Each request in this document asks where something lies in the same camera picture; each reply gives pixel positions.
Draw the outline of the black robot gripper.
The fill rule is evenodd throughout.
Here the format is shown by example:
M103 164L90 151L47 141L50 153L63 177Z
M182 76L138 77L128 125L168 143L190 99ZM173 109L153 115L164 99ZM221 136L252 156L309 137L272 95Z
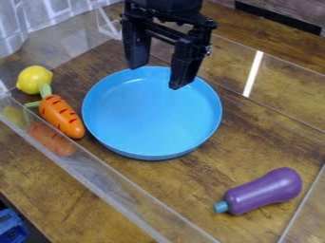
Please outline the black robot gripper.
M202 0L125 0L122 37L129 68L149 63L152 38L176 46L169 87L190 84L206 56L217 22L201 13Z

